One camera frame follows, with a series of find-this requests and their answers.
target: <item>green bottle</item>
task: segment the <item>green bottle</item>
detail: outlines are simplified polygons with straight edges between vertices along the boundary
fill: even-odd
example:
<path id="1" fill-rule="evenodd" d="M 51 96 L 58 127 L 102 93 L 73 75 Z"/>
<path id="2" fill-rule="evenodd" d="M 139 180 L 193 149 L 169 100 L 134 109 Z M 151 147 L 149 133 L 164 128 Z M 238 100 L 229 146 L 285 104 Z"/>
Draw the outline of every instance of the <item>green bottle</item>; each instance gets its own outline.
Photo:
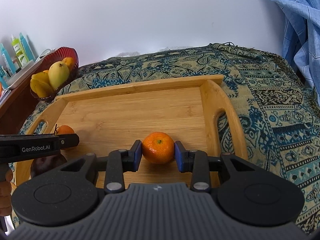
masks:
<path id="1" fill-rule="evenodd" d="M 12 46 L 13 46 L 14 52 L 16 53 L 17 58 L 20 61 L 21 66 L 23 68 L 23 66 L 27 64 L 29 61 L 27 54 L 25 53 L 19 39 L 17 39 L 14 35 L 11 35 L 11 40 L 12 40 Z"/>

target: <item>fruit basket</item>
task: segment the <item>fruit basket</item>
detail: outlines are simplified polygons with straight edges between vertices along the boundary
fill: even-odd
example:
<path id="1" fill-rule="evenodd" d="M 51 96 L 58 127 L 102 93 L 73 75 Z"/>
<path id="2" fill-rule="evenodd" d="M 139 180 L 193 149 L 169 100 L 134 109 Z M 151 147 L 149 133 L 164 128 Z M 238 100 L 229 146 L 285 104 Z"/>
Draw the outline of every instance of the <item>fruit basket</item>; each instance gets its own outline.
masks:
<path id="1" fill-rule="evenodd" d="M 54 93 L 46 98 L 40 98 L 35 92 L 33 92 L 30 89 L 30 92 L 32 94 L 32 96 L 36 99 L 38 99 L 39 101 L 45 101 L 45 102 L 51 102 L 52 100 L 54 100 L 54 98 L 56 97 L 57 93 L 66 85 L 68 85 L 70 82 L 72 82 L 77 75 L 78 72 L 78 68 L 79 68 L 79 59 L 78 59 L 78 54 L 76 52 L 75 49 L 73 48 L 68 48 L 68 47 L 61 47 L 59 49 L 57 49 L 55 52 L 49 54 L 48 56 L 46 56 L 43 59 L 43 62 L 40 64 L 38 70 L 39 72 L 44 71 L 44 70 L 48 70 L 50 68 L 50 66 L 57 62 L 57 61 L 61 61 L 63 60 L 65 57 L 72 57 L 74 59 L 74 66 L 70 72 L 69 78 L 67 81 L 65 81 L 60 87 L 58 87 Z"/>
<path id="2" fill-rule="evenodd" d="M 218 118 L 226 112 L 235 154 L 248 158 L 239 117 L 220 88 L 223 75 L 179 77 L 97 88 L 57 96 L 33 122 L 26 134 L 46 123 L 44 133 L 55 125 L 69 125 L 80 138 L 77 147 L 62 150 L 67 160 L 95 153 L 106 156 L 117 149 L 130 149 L 136 139 L 154 131 L 165 132 L 186 149 L 199 149 L 209 156 L 220 155 Z M 32 161 L 16 166 L 17 185 L 28 180 Z M 97 187 L 103 187 L 100 172 Z M 139 170 L 126 172 L 126 187 L 139 183 L 189 183 L 191 173 L 180 173 L 174 161 L 156 165 L 144 157 Z M 212 183 L 217 183 L 212 174 Z"/>

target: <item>logo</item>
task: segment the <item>logo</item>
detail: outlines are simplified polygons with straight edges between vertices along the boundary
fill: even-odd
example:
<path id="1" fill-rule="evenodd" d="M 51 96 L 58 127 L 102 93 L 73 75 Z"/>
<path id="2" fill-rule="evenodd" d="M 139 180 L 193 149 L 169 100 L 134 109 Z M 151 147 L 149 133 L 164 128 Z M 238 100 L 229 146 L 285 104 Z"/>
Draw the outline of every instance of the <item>logo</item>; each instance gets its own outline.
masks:
<path id="1" fill-rule="evenodd" d="M 32 146 L 30 148 L 22 147 L 22 152 L 37 152 L 37 151 L 44 151 L 44 150 L 50 150 L 50 145 L 44 145 L 44 146 Z"/>
<path id="2" fill-rule="evenodd" d="M 156 191 L 159 191 L 159 190 L 161 190 L 161 189 L 162 189 L 162 187 L 161 187 L 161 186 L 159 186 L 159 185 L 157 185 L 157 186 L 153 187 L 153 189 L 154 189 L 154 190 L 156 190 Z"/>

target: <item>patterned blanket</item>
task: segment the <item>patterned blanket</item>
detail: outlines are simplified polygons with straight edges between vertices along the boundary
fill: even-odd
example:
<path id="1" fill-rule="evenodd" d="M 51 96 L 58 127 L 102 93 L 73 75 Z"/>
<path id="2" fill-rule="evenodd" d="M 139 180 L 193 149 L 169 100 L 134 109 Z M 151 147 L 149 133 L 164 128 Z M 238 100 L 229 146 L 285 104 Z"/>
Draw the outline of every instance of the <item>patterned blanket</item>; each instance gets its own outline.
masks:
<path id="1" fill-rule="evenodd" d="M 83 66 L 59 94 L 172 77 L 223 74 L 221 85 L 238 113 L 249 161 L 295 183 L 305 196 L 297 225 L 311 233 L 320 225 L 320 110 L 278 55 L 255 49 L 209 44 L 135 57 L 114 57 Z M 25 133 L 48 106 L 40 102 L 25 121 Z M 223 151 L 233 152 L 225 116 L 219 120 Z M 36 130 L 41 133 L 43 124 Z"/>

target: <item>human hand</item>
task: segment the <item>human hand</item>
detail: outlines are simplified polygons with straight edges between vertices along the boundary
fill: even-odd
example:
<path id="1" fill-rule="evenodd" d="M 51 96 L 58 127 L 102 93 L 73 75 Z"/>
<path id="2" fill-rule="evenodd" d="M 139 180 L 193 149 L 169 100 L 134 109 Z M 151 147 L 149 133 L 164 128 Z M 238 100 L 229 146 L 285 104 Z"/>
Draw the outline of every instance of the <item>human hand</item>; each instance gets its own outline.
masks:
<path id="1" fill-rule="evenodd" d="M 9 216 L 12 212 L 11 206 L 11 180 L 12 170 L 9 169 L 5 174 L 5 181 L 0 182 L 0 216 Z"/>

